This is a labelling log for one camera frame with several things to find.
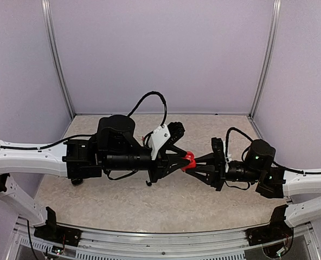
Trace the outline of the red earbud charging case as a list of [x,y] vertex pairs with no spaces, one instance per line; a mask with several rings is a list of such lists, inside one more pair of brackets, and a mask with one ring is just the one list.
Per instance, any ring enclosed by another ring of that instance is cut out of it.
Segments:
[[187,151],[187,153],[186,153],[185,157],[183,157],[183,159],[185,159],[189,162],[186,166],[181,168],[181,170],[183,172],[196,167],[196,160],[195,160],[195,156],[194,156],[193,152]]

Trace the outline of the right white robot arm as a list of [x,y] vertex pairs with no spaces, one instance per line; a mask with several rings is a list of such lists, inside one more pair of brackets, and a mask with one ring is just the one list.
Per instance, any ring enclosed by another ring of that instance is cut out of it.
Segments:
[[273,162],[275,148],[261,139],[251,142],[243,161],[231,160],[227,146],[228,143],[222,139],[212,138],[212,153],[198,158],[188,154],[190,163],[182,170],[217,191],[231,181],[255,184],[255,191],[268,199],[290,198],[300,194],[319,195],[299,204],[276,207],[270,224],[264,229],[264,235],[271,241],[278,239],[286,226],[294,228],[321,218],[321,169],[288,170],[278,166]]

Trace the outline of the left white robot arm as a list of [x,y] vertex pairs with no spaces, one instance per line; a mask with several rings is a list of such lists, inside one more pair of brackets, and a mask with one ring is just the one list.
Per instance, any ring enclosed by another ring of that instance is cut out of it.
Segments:
[[150,183],[189,165],[186,151],[177,148],[183,136],[180,122],[161,124],[150,135],[148,145],[134,138],[135,122],[125,115],[99,120],[95,134],[74,135],[53,144],[14,145],[0,140],[0,200],[7,202],[51,241],[59,240],[63,229],[49,207],[39,206],[19,189],[13,173],[38,173],[68,179],[99,178],[112,171],[128,176],[147,171]]

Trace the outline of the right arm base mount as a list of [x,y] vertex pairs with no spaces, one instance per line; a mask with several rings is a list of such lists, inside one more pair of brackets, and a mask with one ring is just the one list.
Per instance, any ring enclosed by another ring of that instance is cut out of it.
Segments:
[[266,225],[252,227],[246,230],[249,246],[266,244],[269,242],[285,239],[294,235],[294,228],[286,223],[285,212],[288,205],[277,206]]

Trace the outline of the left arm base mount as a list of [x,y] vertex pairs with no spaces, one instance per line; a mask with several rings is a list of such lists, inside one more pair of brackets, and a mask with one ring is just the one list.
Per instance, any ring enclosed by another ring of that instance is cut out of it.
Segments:
[[43,225],[35,227],[34,236],[62,245],[78,247],[82,231],[73,227],[59,225],[56,213],[46,206],[47,217]]

